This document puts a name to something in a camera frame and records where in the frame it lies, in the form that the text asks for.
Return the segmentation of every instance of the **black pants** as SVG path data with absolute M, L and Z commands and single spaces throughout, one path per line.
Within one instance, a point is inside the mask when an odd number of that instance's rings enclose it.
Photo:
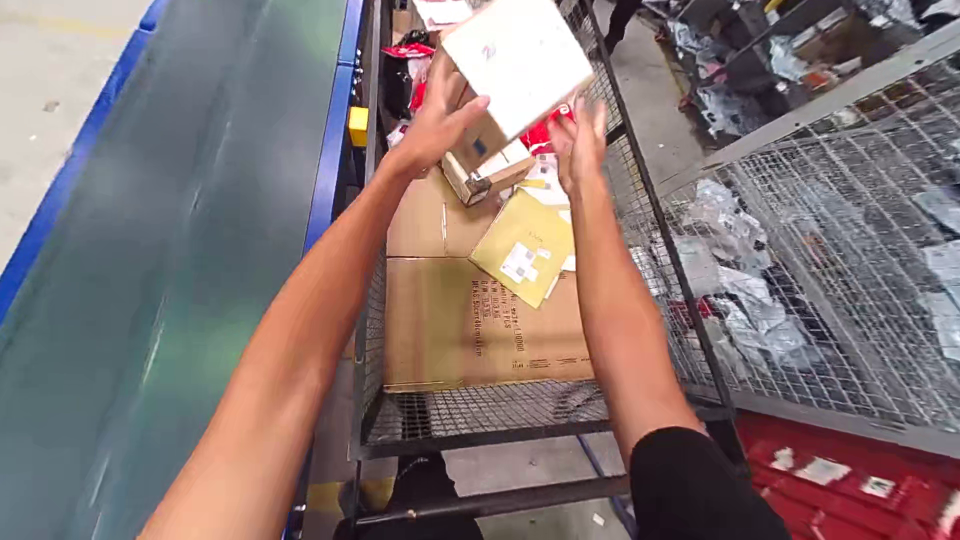
M 446 462 L 439 452 L 403 456 L 396 463 L 394 493 L 386 511 L 405 510 L 418 504 L 433 503 L 457 497 L 454 482 L 446 473 Z M 467 517 L 418 519 L 364 528 L 352 534 L 349 520 L 337 526 L 335 540 L 380 538 L 404 540 L 482 540 L 476 521 Z
M 623 35 L 627 32 L 627 23 L 639 9 L 640 0 L 616 0 L 616 6 L 610 14 L 610 29 L 603 40 L 608 54 L 613 54 L 613 48 L 623 40 Z

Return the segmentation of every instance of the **wire mesh cage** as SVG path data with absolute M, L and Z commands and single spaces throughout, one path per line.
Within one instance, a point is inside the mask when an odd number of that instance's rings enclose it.
M 909 64 L 661 194 L 736 403 L 960 430 L 960 55 Z
M 604 100 L 610 109 L 608 152 L 604 173 L 614 194 L 624 239 L 637 267 L 656 293 L 669 329 L 670 354 L 685 380 L 710 386 L 720 377 L 710 369 L 694 329 L 698 314 L 687 309 L 678 271 L 664 240 L 663 215 L 651 201 L 649 178 L 629 124 L 609 58 L 591 7 L 583 0 L 565 0 L 560 10 L 588 54 L 596 78 L 588 99 Z M 372 277 L 356 339 L 354 423 L 357 446 L 367 457 L 418 452 L 450 446 L 505 442 L 574 434 L 609 428 L 603 395 L 596 382 L 543 380 L 452 390 L 387 393 L 382 390 L 386 300 L 386 257 L 381 255 Z M 693 398 L 703 417 L 729 418 L 718 401 L 725 387 Z

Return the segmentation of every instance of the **conveyor belt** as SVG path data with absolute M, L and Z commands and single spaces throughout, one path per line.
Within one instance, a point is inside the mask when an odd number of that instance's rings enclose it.
M 134 34 L 0 279 L 4 538 L 131 538 L 189 456 L 329 224 L 360 3 L 172 0 Z

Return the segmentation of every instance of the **white label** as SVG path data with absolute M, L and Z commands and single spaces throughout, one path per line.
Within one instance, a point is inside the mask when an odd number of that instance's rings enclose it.
M 821 457 L 814 457 L 809 465 L 794 473 L 794 476 L 820 485 L 827 485 L 845 477 L 850 470 L 851 468 L 843 463 L 834 463 Z
M 863 482 L 863 485 L 860 486 L 860 491 L 867 495 L 875 495 L 886 499 L 894 492 L 895 487 L 897 487 L 897 483 L 893 480 L 869 477 L 867 481 Z
M 510 254 L 504 259 L 503 264 L 500 265 L 500 272 L 503 272 L 507 277 L 517 283 L 523 282 L 524 279 L 530 280 L 531 282 L 535 281 L 538 272 L 533 267 L 533 262 L 536 257 L 537 254 L 517 242 L 514 244 L 514 249 L 510 250 Z
M 793 449 L 786 447 L 774 452 L 774 461 L 770 464 L 770 467 L 778 471 L 789 471 L 793 469 Z
M 944 511 L 937 521 L 937 528 L 945 537 L 953 531 L 953 524 L 956 523 L 957 518 L 960 518 L 960 490 L 954 491 L 950 496 L 949 502 L 944 506 Z

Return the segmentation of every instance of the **red package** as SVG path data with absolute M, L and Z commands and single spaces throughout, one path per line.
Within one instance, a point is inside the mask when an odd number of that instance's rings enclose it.
M 570 106 L 566 103 L 561 103 L 559 107 L 547 116 L 547 119 L 556 120 L 561 115 L 566 116 L 570 120 L 574 120 L 573 110 L 571 110 Z M 550 144 L 550 133 L 546 130 L 546 122 L 547 120 L 537 122 L 532 128 L 527 130 L 527 133 L 520 136 L 520 142 L 522 142 L 523 145 L 527 147 L 527 150 L 534 156 L 537 154 L 555 153 L 553 145 Z
M 384 53 L 394 58 L 424 58 L 436 52 L 433 48 L 427 47 L 423 43 L 410 43 L 409 45 L 394 45 L 393 47 L 384 47 L 380 49 Z
M 423 96 L 426 94 L 426 82 L 418 83 L 414 81 L 414 91 L 410 95 L 410 112 L 414 113 L 423 107 Z

